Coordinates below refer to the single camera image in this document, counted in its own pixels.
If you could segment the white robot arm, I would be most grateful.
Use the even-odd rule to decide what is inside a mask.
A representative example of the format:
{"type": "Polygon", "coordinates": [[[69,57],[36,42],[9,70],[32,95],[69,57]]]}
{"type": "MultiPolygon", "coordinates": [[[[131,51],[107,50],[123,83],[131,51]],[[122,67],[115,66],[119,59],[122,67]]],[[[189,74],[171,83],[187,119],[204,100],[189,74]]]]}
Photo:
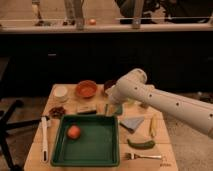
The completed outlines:
{"type": "Polygon", "coordinates": [[[147,75],[142,69],[131,70],[117,80],[108,95],[109,102],[120,105],[127,99],[137,100],[213,139],[213,104],[151,88],[146,82],[147,75]]]}

